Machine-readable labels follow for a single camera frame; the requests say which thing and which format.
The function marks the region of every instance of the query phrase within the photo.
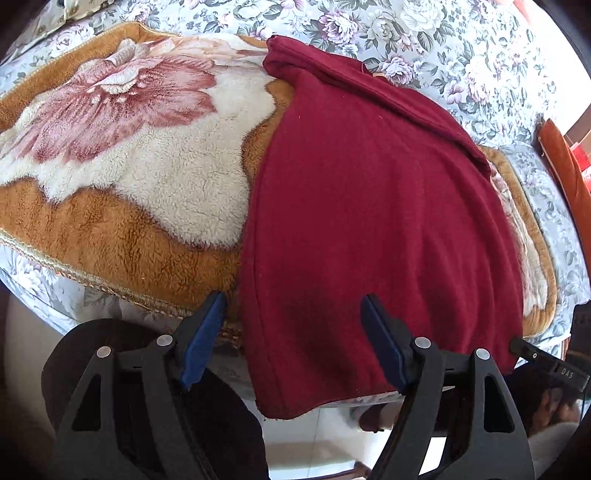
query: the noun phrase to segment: orange cushion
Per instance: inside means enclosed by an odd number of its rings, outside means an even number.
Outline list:
[[[573,216],[587,270],[591,273],[591,194],[579,163],[552,120],[540,129],[538,139]]]

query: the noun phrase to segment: metal screw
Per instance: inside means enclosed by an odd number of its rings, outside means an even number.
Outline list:
[[[160,346],[168,346],[173,342],[173,338],[170,335],[160,335],[156,339],[156,343]]]
[[[417,337],[414,339],[414,344],[419,348],[429,348],[431,346],[431,340],[426,337]]]
[[[106,358],[111,354],[111,347],[110,346],[102,346],[96,351],[96,356],[98,358]]]
[[[484,348],[479,348],[478,350],[476,350],[476,356],[480,360],[488,360],[491,357],[491,355],[488,352],[488,350],[486,350]]]

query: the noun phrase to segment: maroon fabric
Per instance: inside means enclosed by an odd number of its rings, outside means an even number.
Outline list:
[[[392,390],[359,320],[376,293],[442,349],[516,359],[522,287],[485,157],[442,108],[356,60],[285,37],[264,67],[295,87],[256,178],[241,319],[261,411],[289,419]]]

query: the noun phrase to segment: floral bedsheet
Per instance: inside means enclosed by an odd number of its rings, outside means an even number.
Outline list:
[[[280,34],[354,57],[420,90],[489,146],[531,141],[558,99],[525,19],[492,0],[115,0],[2,65],[0,93],[123,21],[181,35]]]
[[[573,307],[591,297],[591,287],[569,211],[530,146],[537,122],[553,116],[559,95],[534,33],[512,5],[490,0],[115,0],[1,65],[0,95],[61,53],[124,21],[182,35],[223,31],[262,40],[272,34],[297,38],[362,60],[392,83],[419,90],[446,108],[477,143],[502,147],[540,223],[558,278],[556,317],[532,341],[558,354]],[[178,322],[58,276],[5,246],[0,246],[0,280],[63,333],[99,317],[161,331],[173,330]],[[228,359],[217,357],[217,372],[251,397],[245,366]]]

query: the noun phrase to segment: brown plush blanket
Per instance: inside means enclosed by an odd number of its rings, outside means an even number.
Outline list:
[[[265,52],[251,38],[175,37],[132,22],[26,78],[0,100],[0,242],[173,316],[222,290],[221,337],[238,345],[249,189],[293,94],[265,73]],[[485,153],[547,284],[543,304],[525,312],[533,335],[556,307],[550,256],[510,166]]]

